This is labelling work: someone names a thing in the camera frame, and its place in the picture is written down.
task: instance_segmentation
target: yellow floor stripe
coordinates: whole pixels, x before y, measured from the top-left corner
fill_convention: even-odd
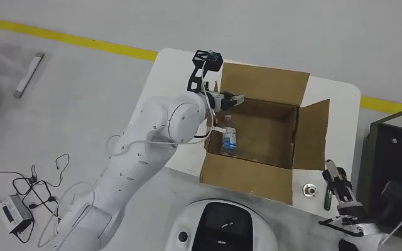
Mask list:
[[[50,31],[48,29],[41,29],[7,21],[0,21],[0,29],[6,29],[8,31],[24,33],[31,36],[38,36],[40,38],[60,41],[63,43],[69,43],[71,45],[83,46],[86,48],[106,51],[119,55],[131,56],[133,58],[138,58],[142,60],[155,61],[158,54],[156,51],[148,51],[131,46],[118,45],[115,43],[93,40],[90,38],[83,38],[81,36],[73,36],[61,32]]]
[[[37,36],[49,40],[60,41],[63,43],[69,43],[71,45],[83,46],[94,50],[100,50],[119,55],[130,56],[142,60],[155,61],[156,56],[158,55],[158,52],[156,51],[148,51],[131,46],[118,45],[115,43],[93,40],[91,38],[83,38],[81,36],[73,36],[61,32],[50,31],[48,29],[42,29],[24,24],[12,23],[1,20],[0,20],[0,29],[14,31],[17,33],[24,33],[31,36]],[[376,110],[378,112],[385,112],[389,114],[395,114],[397,112],[402,111],[401,103],[375,99],[366,96],[362,96],[360,106],[365,109]]]
[[[387,114],[395,114],[402,111],[401,103],[366,96],[362,96],[360,107],[369,110],[376,110],[378,112],[385,112]]]

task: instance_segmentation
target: white stick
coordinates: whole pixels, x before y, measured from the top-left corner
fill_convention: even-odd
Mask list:
[[[17,99],[21,98],[24,89],[28,82],[30,81],[33,73],[35,72],[37,66],[39,65],[40,60],[45,56],[42,52],[36,53],[35,57],[33,58],[30,66],[28,67],[28,73],[25,75],[25,77],[20,81],[17,89],[14,91],[14,97]]]

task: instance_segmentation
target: table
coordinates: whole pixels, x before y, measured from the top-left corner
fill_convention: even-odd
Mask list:
[[[138,117],[144,102],[152,96],[175,98],[187,91],[187,83],[193,72],[194,53],[165,48],[161,50],[149,73],[148,79],[138,100],[130,124]],[[205,81],[220,85],[222,69],[208,72]],[[310,76],[301,106],[308,106],[324,99],[330,99],[327,142],[325,158],[333,159],[337,166],[345,169],[348,178],[352,171],[354,144],[360,105],[360,90],[349,83],[342,83]],[[206,122],[200,125],[198,134],[206,131]],[[183,173],[199,176],[206,155],[203,144],[179,146],[176,154],[167,162],[166,167]],[[304,184],[312,183],[318,195],[307,198],[302,193]],[[333,196],[330,211],[323,208],[326,183],[321,171],[293,170],[293,206],[303,211],[333,217],[338,215],[337,200]]]

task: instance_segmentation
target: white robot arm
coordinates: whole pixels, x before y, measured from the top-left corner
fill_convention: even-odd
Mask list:
[[[209,113],[224,109],[228,102],[235,106],[244,101],[243,95],[211,92],[204,84],[203,92],[187,92],[176,99],[152,97],[143,105],[136,122],[118,139],[116,154],[94,185],[94,193],[70,206],[48,250],[104,248],[119,228],[129,200],[168,162],[177,145],[190,142]]]

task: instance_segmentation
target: cardboard box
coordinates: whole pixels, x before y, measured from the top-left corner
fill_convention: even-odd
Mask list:
[[[292,169],[323,170],[329,100],[300,107],[309,73],[225,63],[220,91],[245,94],[228,110],[235,156],[221,154],[222,134],[206,145],[200,182],[292,204]],[[217,114],[219,122],[225,113]]]

